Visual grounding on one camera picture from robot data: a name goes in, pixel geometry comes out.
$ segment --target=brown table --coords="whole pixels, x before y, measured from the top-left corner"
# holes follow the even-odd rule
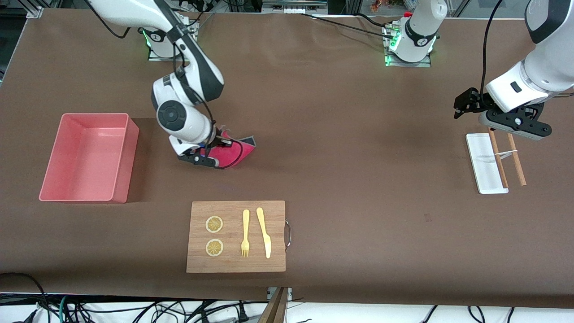
[[[423,69],[385,67],[376,36],[308,17],[216,15],[200,35],[226,81],[210,108],[258,144],[217,171],[177,160],[156,124],[150,89],[171,63],[89,11],[44,11],[0,88],[0,270],[54,293],[261,299],[292,286],[306,301],[574,306],[573,101],[547,104],[550,137],[516,139],[528,186],[508,161],[510,193],[479,195],[464,135],[485,128],[453,120],[452,103],[480,85],[485,23],[445,21]],[[488,44],[487,80],[533,48],[514,20],[495,21]],[[66,112],[139,126],[129,203],[38,200]],[[186,274],[191,202],[248,199],[286,200],[287,272]]]

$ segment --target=yellow fork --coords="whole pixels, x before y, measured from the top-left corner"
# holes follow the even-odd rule
[[[243,210],[243,242],[241,242],[241,256],[249,257],[249,241],[247,240],[247,230],[249,229],[249,210]]]

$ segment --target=wooden block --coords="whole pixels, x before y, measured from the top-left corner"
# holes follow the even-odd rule
[[[271,237],[271,257],[265,258],[263,234],[256,208],[265,213],[267,234]],[[241,257],[243,241],[243,210],[250,211],[249,257]],[[223,227],[210,233],[205,222],[219,216]],[[285,201],[213,201],[193,202],[189,223],[187,273],[206,272],[281,272],[285,271]],[[212,257],[205,251],[211,239],[223,242],[223,252]]]

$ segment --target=pink plastic container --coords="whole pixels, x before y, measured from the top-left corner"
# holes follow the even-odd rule
[[[126,113],[66,113],[41,201],[125,203],[139,128]]]

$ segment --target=lemon slice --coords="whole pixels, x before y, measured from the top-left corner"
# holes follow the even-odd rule
[[[212,257],[217,257],[223,252],[223,242],[219,239],[211,239],[205,245],[205,251]]]
[[[205,228],[211,232],[216,233],[223,227],[223,220],[218,216],[212,216],[205,222]]]

